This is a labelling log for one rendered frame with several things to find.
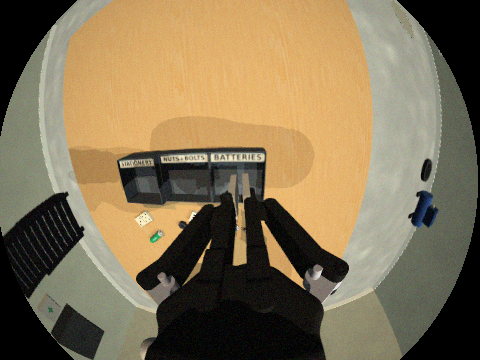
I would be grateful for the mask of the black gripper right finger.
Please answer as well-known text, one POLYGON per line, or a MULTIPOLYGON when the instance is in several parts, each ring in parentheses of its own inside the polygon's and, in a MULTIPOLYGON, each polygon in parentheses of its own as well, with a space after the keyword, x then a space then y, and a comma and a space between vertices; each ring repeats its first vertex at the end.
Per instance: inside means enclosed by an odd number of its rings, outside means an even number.
POLYGON ((270 313, 276 302, 267 246, 261 221, 303 279, 306 291, 323 302, 335 293, 349 271, 344 260, 324 250, 274 198, 256 199, 249 187, 248 173, 242 174, 246 226, 247 294, 250 310, 270 313), (251 195, 251 196, 250 196, 251 195), (260 213, 259 213, 260 211, 260 213), (273 226, 272 226, 273 221, 273 226))

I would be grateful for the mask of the green aa battery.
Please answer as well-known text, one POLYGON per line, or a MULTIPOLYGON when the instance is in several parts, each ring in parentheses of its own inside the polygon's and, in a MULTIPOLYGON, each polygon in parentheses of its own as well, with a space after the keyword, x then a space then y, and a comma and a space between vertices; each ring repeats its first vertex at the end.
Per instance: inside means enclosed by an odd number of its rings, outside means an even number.
POLYGON ((163 236, 163 231, 159 230, 155 235, 153 235, 151 238, 150 238, 150 242, 151 243, 154 243, 156 242, 160 237, 163 236))

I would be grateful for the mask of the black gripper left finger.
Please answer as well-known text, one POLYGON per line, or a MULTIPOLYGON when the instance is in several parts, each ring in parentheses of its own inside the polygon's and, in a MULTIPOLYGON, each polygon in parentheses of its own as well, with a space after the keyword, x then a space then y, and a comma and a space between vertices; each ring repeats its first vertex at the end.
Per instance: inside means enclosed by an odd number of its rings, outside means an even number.
POLYGON ((220 195, 220 201, 220 208, 204 205, 161 257, 137 274, 137 283, 158 306, 186 282, 205 251, 191 303, 203 315, 219 309, 225 264, 233 265, 234 258, 239 203, 237 175, 231 175, 229 189, 220 195))

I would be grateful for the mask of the white domino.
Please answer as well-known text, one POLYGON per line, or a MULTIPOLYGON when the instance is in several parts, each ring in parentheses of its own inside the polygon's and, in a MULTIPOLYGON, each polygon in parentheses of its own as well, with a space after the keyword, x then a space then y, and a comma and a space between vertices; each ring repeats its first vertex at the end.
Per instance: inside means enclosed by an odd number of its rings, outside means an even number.
POLYGON ((193 212, 192 212, 192 214, 191 214, 191 216, 190 216, 189 221, 191 221, 192 218, 193 218, 197 213, 198 213, 197 211, 193 210, 193 212))
POLYGON ((150 215, 150 213, 146 210, 138 217, 135 218, 136 222, 142 227, 148 222, 152 221, 154 218, 150 215))

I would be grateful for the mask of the grey three-compartment labelled bin rack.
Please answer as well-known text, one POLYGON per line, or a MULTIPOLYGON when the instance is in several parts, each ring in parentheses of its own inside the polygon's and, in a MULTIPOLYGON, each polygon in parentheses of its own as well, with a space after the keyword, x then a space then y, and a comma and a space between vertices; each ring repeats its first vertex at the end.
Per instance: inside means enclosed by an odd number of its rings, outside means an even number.
POLYGON ((228 190, 232 174, 243 203, 242 173, 248 173, 249 186, 264 202, 266 158, 264 148, 199 148, 133 153, 117 165, 128 203, 221 203, 219 195, 228 190))

